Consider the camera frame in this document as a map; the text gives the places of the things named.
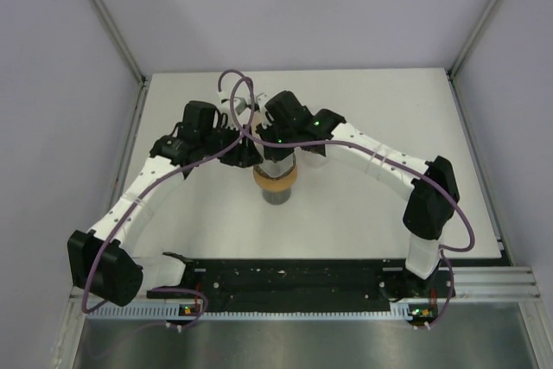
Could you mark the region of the orange coffee filter box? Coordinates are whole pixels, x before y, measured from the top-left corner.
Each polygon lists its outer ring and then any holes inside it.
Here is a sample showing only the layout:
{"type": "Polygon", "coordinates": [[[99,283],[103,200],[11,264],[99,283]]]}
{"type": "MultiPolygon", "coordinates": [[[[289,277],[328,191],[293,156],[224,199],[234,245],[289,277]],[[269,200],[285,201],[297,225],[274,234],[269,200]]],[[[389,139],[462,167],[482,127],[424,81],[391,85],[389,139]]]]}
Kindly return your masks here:
{"type": "Polygon", "coordinates": [[[251,134],[257,135],[257,128],[261,125],[263,125],[264,122],[264,116],[260,114],[259,112],[253,113],[253,119],[251,121],[251,134]]]}

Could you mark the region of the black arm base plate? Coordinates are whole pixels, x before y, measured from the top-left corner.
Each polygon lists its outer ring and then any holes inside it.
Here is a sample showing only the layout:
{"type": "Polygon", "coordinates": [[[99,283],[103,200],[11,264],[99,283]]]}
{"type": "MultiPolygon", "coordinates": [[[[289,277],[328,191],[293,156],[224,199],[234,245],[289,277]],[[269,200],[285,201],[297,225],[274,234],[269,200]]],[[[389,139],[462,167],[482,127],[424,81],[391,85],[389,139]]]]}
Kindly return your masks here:
{"type": "Polygon", "coordinates": [[[402,259],[191,259],[174,287],[149,299],[205,297],[210,312],[339,313],[387,311],[391,303],[454,295],[446,265],[422,280],[402,259]]]}

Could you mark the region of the wooden dripper ring stand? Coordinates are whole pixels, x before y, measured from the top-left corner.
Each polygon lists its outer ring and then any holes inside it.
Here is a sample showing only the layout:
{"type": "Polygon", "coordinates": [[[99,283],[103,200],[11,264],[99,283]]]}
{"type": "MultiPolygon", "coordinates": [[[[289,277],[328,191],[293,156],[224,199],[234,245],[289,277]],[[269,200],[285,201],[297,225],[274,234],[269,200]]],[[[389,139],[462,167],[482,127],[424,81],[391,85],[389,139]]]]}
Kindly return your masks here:
{"type": "Polygon", "coordinates": [[[302,150],[318,156],[326,156],[326,146],[324,144],[302,146],[302,150]]]}

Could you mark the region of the grey glass carafe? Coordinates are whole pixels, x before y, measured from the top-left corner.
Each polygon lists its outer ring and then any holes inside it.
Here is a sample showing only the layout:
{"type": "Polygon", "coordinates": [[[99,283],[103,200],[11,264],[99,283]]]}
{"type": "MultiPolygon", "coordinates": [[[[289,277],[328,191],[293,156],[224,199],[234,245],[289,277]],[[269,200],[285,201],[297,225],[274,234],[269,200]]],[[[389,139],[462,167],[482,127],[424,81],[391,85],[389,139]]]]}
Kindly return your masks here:
{"type": "Polygon", "coordinates": [[[291,196],[291,189],[287,188],[280,191],[271,191],[271,190],[263,189],[262,196],[264,200],[269,204],[274,206],[279,206],[289,200],[291,196]]]}

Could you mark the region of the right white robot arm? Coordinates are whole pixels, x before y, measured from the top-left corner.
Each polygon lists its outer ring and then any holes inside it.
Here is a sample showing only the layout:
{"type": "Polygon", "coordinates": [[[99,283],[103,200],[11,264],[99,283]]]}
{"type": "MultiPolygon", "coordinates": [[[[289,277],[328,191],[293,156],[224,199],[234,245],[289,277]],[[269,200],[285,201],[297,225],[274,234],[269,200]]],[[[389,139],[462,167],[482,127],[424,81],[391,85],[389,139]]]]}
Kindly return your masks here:
{"type": "Polygon", "coordinates": [[[410,232],[403,275],[405,289],[423,296],[435,285],[442,231],[460,200],[452,163],[409,156],[357,130],[329,109],[312,113],[291,91],[272,98],[260,94],[256,133],[264,141],[264,158],[280,162],[300,149],[346,165],[380,181],[407,205],[402,218],[410,232]]]}

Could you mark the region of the ribbed grey glass dripper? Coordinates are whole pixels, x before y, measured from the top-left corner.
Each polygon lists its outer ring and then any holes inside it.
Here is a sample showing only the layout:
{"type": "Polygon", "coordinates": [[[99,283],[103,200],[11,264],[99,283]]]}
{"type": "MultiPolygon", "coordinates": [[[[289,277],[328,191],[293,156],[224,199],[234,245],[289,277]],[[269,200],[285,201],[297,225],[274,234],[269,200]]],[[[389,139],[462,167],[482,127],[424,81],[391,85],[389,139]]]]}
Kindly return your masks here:
{"type": "Polygon", "coordinates": [[[269,180],[280,180],[288,176],[296,167],[296,162],[273,162],[265,160],[254,167],[254,171],[263,178],[269,180]]]}

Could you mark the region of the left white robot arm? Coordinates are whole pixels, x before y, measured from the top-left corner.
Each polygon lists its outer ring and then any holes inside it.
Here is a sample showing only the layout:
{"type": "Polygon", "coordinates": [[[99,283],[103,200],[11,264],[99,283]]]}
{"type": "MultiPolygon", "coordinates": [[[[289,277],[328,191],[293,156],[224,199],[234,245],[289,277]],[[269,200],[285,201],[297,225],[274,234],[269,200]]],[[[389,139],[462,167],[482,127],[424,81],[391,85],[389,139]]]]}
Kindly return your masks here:
{"type": "Polygon", "coordinates": [[[167,286],[176,296],[190,295],[196,277],[186,270],[183,257],[162,253],[135,259],[131,253],[156,211],[193,169],[212,160],[240,168],[261,162],[255,145],[238,129],[252,125],[256,110],[242,98],[222,99],[219,105],[188,102],[181,121],[154,142],[136,178],[105,216],[69,237],[73,285],[120,307],[139,292],[159,287],[167,286]]]}

